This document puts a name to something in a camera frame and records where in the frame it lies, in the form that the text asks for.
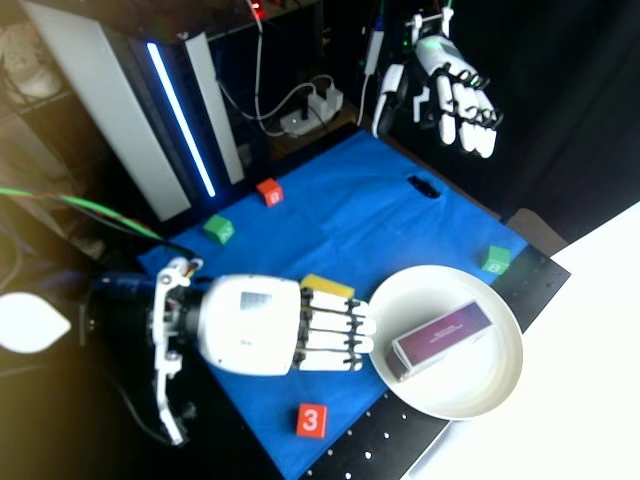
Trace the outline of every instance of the white shoe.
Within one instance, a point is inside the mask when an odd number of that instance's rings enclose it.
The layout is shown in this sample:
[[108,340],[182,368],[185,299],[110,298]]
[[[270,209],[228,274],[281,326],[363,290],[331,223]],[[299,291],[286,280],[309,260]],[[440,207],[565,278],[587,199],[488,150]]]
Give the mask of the white shoe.
[[62,81],[47,60],[42,40],[30,22],[0,28],[0,86],[13,103],[24,105],[60,91]]

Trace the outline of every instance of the purple box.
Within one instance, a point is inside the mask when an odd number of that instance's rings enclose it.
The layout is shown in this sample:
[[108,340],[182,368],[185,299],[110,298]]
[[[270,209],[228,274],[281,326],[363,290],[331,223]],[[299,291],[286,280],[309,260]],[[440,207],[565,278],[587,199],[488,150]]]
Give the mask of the purple box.
[[414,328],[391,342],[387,365],[398,380],[424,370],[462,342],[475,341],[491,326],[476,302]]

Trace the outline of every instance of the green cube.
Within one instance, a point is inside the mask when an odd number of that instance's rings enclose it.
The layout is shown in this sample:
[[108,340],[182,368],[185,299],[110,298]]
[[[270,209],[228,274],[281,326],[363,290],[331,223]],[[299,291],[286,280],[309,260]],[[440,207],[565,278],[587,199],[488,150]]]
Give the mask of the green cube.
[[222,245],[227,243],[235,232],[233,223],[220,215],[214,215],[207,220],[203,228],[207,237],[220,242]]
[[489,256],[482,269],[485,272],[502,275],[509,268],[509,263],[511,263],[511,250],[491,245],[489,247]]

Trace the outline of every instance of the red cube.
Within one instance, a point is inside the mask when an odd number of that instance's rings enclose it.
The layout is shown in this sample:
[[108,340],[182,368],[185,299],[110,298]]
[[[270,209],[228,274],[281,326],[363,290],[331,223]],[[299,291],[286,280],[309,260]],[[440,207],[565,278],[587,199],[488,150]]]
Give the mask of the red cube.
[[327,407],[301,403],[298,410],[298,428],[300,437],[324,438],[327,428]]
[[264,182],[259,183],[256,188],[264,197],[264,202],[267,204],[267,207],[273,207],[284,200],[282,187],[273,178],[268,178]]

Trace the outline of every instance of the glowing light bar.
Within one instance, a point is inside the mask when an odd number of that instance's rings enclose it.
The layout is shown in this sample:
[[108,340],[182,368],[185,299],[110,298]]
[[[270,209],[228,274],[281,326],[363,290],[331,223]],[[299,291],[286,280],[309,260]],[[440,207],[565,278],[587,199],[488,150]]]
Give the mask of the glowing light bar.
[[193,139],[193,135],[191,134],[191,130],[189,129],[189,124],[187,123],[187,119],[185,118],[182,107],[180,106],[180,102],[178,102],[178,97],[176,96],[176,92],[174,91],[173,85],[171,84],[171,79],[169,79],[169,74],[167,73],[167,69],[164,66],[164,62],[162,61],[160,52],[158,51],[158,46],[155,43],[149,42],[147,43],[147,50],[149,51],[153,66],[155,67],[158,77],[160,78],[160,82],[162,83],[162,88],[167,94],[167,99],[169,100],[169,104],[171,105],[173,114],[178,121],[178,125],[180,126],[180,130],[182,131],[182,135],[187,142],[187,147],[189,147],[189,151],[191,152],[191,156],[193,157],[193,162],[196,164],[198,173],[200,174],[202,182],[207,189],[207,193],[210,197],[213,197],[215,196],[216,191],[213,189],[213,184],[211,183],[211,178],[209,178],[209,173],[204,166],[204,162],[202,161],[202,157],[200,156],[200,152],[198,151],[198,146]]

